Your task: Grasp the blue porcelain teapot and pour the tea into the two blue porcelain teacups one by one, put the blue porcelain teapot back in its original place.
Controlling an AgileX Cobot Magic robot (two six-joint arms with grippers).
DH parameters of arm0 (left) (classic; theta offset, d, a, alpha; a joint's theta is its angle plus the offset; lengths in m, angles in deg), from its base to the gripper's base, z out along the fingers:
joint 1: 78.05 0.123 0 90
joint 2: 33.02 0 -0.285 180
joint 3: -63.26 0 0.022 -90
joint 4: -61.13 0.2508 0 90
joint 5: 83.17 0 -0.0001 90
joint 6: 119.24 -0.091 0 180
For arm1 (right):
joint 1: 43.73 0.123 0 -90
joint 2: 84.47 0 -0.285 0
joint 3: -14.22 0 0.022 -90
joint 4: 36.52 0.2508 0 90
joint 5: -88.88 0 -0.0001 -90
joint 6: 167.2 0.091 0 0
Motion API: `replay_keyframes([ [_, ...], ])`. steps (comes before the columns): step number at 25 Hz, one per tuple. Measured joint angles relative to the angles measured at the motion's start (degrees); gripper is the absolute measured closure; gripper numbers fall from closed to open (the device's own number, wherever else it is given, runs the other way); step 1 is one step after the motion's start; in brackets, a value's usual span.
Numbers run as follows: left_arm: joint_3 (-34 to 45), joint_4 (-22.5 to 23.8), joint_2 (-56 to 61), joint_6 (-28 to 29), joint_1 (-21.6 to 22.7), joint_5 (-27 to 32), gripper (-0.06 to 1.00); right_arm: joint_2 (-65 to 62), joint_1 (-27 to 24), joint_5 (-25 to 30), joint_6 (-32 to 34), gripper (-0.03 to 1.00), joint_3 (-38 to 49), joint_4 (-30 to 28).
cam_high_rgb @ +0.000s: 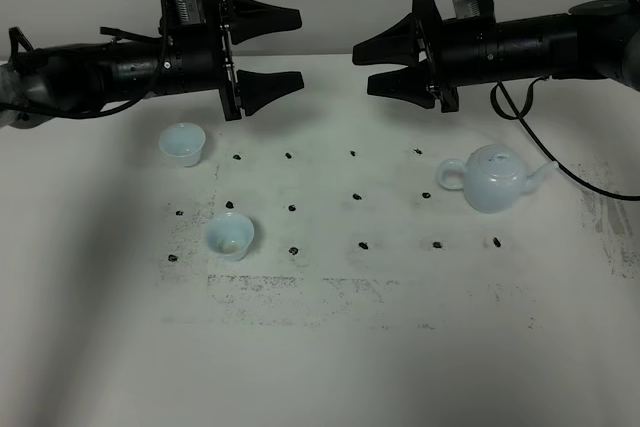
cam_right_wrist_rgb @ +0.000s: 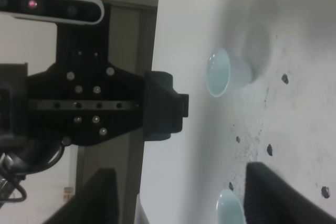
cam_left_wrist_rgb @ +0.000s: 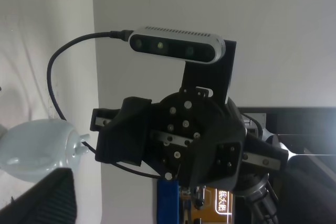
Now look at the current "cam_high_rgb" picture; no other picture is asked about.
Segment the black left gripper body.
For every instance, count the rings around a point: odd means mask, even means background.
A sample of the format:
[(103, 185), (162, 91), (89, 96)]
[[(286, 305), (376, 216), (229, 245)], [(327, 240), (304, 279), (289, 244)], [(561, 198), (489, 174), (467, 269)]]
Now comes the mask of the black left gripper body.
[(217, 90), (224, 118), (240, 120), (238, 89), (231, 80), (231, 52), (221, 25), (223, 0), (202, 0), (204, 22), (181, 25), (177, 8), (168, 9), (167, 94)]

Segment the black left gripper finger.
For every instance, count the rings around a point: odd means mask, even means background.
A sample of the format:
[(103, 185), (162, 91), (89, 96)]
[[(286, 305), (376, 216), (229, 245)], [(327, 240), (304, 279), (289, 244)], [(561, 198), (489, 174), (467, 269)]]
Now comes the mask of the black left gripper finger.
[(256, 0), (227, 0), (231, 41), (238, 45), (267, 34), (302, 27), (300, 11)]
[(252, 116), (275, 100), (304, 88), (301, 72), (256, 73), (237, 71), (241, 106), (247, 116)]

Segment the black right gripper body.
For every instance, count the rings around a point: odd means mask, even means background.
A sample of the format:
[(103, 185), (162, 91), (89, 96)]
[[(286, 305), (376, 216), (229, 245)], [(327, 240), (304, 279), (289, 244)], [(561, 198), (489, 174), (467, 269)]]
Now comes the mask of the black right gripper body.
[(477, 0), (479, 14), (443, 20), (435, 0), (413, 0), (412, 14), (424, 42), (428, 85), (443, 113), (459, 110), (457, 88), (482, 82), (486, 63), (497, 58), (493, 0)]

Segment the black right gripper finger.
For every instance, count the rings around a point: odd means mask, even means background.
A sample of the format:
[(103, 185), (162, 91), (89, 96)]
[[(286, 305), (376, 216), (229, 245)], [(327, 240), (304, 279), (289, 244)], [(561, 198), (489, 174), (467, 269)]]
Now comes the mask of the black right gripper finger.
[(413, 67), (370, 76), (367, 94), (409, 102), (422, 108), (434, 107), (434, 96), (428, 90), (424, 73)]
[(421, 21), (410, 13), (391, 28), (353, 47), (356, 66), (382, 64), (420, 67), (424, 40)]

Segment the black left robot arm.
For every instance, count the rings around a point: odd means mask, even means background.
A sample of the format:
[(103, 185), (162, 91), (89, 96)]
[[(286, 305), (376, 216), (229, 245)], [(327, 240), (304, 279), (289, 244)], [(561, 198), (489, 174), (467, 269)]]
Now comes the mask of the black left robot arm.
[(298, 10), (255, 0), (202, 0), (204, 21), (182, 25), (175, 11), (157, 38), (110, 30), (112, 41), (14, 50), (1, 67), (1, 123), (30, 129), (53, 118), (88, 120), (149, 97), (218, 92), (226, 120), (255, 114), (304, 86), (298, 71), (236, 69), (233, 46), (297, 30)]

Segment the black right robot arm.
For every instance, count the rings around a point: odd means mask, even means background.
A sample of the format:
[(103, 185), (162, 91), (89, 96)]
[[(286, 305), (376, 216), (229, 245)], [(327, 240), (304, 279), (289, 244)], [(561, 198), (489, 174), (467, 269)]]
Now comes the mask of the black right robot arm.
[(598, 0), (568, 12), (498, 22), (492, 12), (443, 19), (435, 0), (354, 46), (356, 66), (393, 64), (369, 77), (367, 92), (416, 104), (459, 109), (464, 86), (537, 77), (611, 79), (639, 87), (639, 0)]

